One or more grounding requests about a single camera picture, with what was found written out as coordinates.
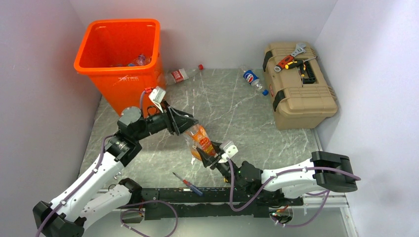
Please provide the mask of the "crushed orange label bottle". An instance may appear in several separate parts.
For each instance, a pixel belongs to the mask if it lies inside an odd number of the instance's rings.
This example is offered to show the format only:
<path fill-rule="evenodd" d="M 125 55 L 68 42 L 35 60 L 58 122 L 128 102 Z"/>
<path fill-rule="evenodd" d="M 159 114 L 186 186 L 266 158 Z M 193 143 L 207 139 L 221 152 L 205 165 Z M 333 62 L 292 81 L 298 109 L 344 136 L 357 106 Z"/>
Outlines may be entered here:
<path fill-rule="evenodd" d="M 210 138 L 202 125 L 197 124 L 193 126 L 185 132 L 184 136 L 194 158 L 201 160 L 201 156 L 198 153 L 197 148 L 200 148 L 208 155 L 216 155 L 216 151 L 210 141 Z"/>

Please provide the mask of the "red label clear bottle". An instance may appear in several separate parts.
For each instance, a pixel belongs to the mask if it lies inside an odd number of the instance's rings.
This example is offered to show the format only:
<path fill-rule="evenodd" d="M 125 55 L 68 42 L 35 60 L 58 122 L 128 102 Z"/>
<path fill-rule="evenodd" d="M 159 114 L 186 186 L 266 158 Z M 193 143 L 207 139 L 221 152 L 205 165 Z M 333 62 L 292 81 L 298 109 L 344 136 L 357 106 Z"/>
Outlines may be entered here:
<path fill-rule="evenodd" d="M 199 64 L 198 66 L 192 69 L 182 68 L 182 69 L 168 72 L 165 75 L 165 83 L 166 85 L 173 85 L 176 83 L 183 82 L 185 80 L 193 78 L 194 76 L 198 75 L 203 70 L 204 70 L 204 66 L 202 64 Z"/>

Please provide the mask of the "blue label clear bottle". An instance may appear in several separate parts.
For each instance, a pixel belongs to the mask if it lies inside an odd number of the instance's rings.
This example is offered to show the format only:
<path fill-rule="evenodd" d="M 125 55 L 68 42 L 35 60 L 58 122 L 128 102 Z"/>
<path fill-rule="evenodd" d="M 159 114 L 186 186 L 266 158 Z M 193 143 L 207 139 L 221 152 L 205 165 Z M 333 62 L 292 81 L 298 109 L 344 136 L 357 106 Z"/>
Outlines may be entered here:
<path fill-rule="evenodd" d="M 111 67 L 137 67 L 137 66 L 146 66 L 150 64 L 152 61 L 152 57 L 148 57 L 144 54 L 138 55 L 136 58 L 134 58 L 131 62 L 127 64 L 114 64 L 111 65 Z"/>

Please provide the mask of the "pepsi label bottle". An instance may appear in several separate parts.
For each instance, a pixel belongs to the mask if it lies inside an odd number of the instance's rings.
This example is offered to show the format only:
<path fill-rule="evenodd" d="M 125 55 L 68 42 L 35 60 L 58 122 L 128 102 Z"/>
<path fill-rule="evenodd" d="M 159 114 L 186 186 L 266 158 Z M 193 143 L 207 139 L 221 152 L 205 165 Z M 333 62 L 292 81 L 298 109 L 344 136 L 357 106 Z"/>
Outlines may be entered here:
<path fill-rule="evenodd" d="M 259 91 L 263 90 L 263 86 L 260 82 L 260 78 L 247 66 L 240 67 L 244 80 Z"/>

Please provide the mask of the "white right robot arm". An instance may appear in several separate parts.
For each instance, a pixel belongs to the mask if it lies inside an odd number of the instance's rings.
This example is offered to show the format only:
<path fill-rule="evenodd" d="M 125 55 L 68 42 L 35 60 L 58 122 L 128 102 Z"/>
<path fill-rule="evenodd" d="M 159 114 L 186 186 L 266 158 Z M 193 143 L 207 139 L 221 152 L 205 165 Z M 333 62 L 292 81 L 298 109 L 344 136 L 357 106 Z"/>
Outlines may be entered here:
<path fill-rule="evenodd" d="M 231 142 L 212 143 L 215 153 L 209 155 L 198 148 L 204 167 L 217 169 L 232 188 L 249 195 L 272 194 L 278 205 L 306 193 L 356 191 L 360 177 L 353 173 L 348 156 L 324 151 L 312 152 L 311 158 L 298 164 L 277 169 L 260 169 L 248 161 L 237 166 L 232 158 L 238 153 Z"/>

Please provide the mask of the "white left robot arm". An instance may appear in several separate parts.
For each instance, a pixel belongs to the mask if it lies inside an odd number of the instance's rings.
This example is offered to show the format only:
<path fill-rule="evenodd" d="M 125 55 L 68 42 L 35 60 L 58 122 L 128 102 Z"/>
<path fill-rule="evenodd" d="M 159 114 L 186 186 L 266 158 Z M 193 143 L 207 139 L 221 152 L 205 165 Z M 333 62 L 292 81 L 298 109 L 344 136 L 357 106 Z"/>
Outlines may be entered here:
<path fill-rule="evenodd" d="M 123 110 L 117 121 L 118 131 L 104 138 L 93 164 L 63 193 L 35 205 L 37 237 L 81 237 L 114 209 L 141 203 L 142 188 L 129 178 L 121 180 L 110 191 L 93 196 L 137 156 L 142 149 L 140 140 L 162 130 L 181 135 L 199 122 L 192 114 L 174 109 L 166 101 L 161 106 L 160 111 L 148 117 L 135 106 Z"/>

